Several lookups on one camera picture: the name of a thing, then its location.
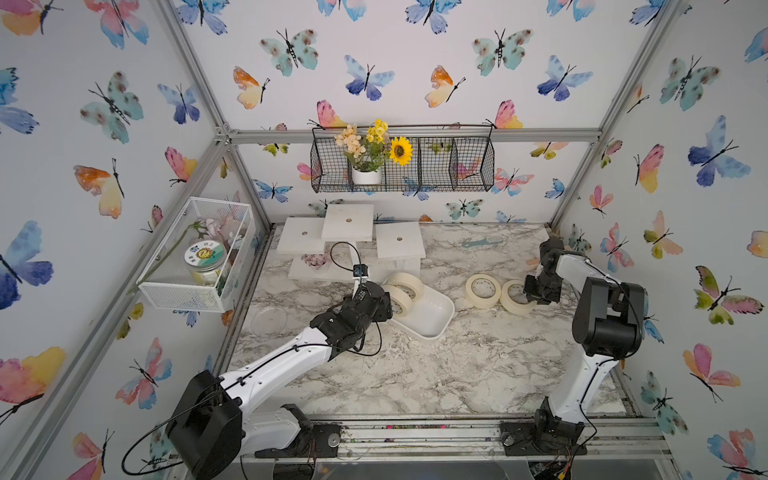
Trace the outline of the masking tape roll four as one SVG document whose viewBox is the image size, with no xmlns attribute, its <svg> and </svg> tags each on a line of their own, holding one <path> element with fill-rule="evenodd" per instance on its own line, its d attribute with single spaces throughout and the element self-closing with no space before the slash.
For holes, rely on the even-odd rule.
<svg viewBox="0 0 768 480">
<path fill-rule="evenodd" d="M 536 307 L 534 301 L 527 299 L 524 286 L 525 282 L 522 279 L 508 280 L 502 286 L 500 304 L 513 315 L 527 316 Z"/>
</svg>

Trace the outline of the masking tape roll three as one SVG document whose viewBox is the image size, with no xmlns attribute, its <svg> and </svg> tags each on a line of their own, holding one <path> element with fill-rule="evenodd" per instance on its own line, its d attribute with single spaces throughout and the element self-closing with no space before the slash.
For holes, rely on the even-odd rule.
<svg viewBox="0 0 768 480">
<path fill-rule="evenodd" d="M 386 283 L 399 288 L 405 292 L 412 301 L 421 300 L 424 295 L 424 284 L 414 275 L 407 272 L 396 272 L 391 274 Z"/>
</svg>

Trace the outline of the white plastic storage tray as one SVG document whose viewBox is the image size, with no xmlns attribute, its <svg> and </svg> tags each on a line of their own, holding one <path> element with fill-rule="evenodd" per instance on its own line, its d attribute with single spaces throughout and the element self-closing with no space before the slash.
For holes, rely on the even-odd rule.
<svg viewBox="0 0 768 480">
<path fill-rule="evenodd" d="M 410 313 L 391 322 L 412 338 L 430 344 L 444 337 L 455 314 L 454 302 L 448 296 L 425 286 L 422 298 L 413 303 Z"/>
</svg>

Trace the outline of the masking tape roll one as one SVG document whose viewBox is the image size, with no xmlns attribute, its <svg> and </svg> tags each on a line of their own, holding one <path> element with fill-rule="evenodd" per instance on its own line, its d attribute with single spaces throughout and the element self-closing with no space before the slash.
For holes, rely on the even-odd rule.
<svg viewBox="0 0 768 480">
<path fill-rule="evenodd" d="M 474 274 L 465 283 L 465 299 L 478 309 L 493 308 L 501 294 L 501 284 L 487 274 Z"/>
</svg>

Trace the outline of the masking tape roll two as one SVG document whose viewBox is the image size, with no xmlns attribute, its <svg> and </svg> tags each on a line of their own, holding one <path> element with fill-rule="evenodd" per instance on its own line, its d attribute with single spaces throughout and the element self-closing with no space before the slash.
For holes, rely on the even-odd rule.
<svg viewBox="0 0 768 480">
<path fill-rule="evenodd" d="M 389 294 L 393 319 L 401 320 L 411 313 L 413 300 L 404 290 L 388 284 L 383 286 L 383 290 Z"/>
</svg>

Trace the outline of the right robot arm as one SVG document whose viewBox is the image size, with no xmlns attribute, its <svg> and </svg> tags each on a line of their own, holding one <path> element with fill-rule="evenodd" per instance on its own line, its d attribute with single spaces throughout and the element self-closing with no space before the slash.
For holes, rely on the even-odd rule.
<svg viewBox="0 0 768 480">
<path fill-rule="evenodd" d="M 543 409 L 554 419 L 584 423 L 603 380 L 641 346 L 647 292 L 603 272 L 587 256 L 566 250 L 559 237 L 542 242 L 539 253 L 541 270 L 526 277 L 526 299 L 541 305 L 558 303 L 564 284 L 578 293 L 571 323 L 575 351 Z"/>
</svg>

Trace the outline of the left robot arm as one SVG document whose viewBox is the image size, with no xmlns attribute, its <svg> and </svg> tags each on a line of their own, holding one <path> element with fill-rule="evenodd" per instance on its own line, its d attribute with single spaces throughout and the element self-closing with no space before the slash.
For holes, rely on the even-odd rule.
<svg viewBox="0 0 768 480">
<path fill-rule="evenodd" d="M 362 351 L 368 328 L 393 317 L 391 295 L 374 282 L 318 314 L 272 353 L 220 376 L 203 371 L 182 394 L 165 435 L 196 479 L 213 479 L 247 451 L 275 454 L 300 446 L 311 422 L 293 404 L 251 420 L 274 393 L 337 356 Z"/>
</svg>

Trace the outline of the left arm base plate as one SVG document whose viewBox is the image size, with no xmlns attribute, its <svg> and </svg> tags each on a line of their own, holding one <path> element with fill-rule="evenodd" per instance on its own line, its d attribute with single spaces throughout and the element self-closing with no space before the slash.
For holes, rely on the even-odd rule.
<svg viewBox="0 0 768 480">
<path fill-rule="evenodd" d="M 255 458 L 336 458 L 341 443 L 341 427 L 337 424 L 313 424 L 302 427 L 287 447 L 270 448 L 254 453 Z"/>
</svg>

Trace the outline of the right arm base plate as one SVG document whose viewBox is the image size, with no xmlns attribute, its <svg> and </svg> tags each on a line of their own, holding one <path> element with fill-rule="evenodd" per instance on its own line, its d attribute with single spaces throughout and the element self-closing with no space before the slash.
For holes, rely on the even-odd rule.
<svg viewBox="0 0 768 480">
<path fill-rule="evenodd" d="M 552 425 L 539 426 L 534 422 L 502 422 L 499 441 L 504 454 L 513 456 L 568 456 L 584 455 L 586 448 L 579 439 L 584 423 L 555 421 Z"/>
</svg>

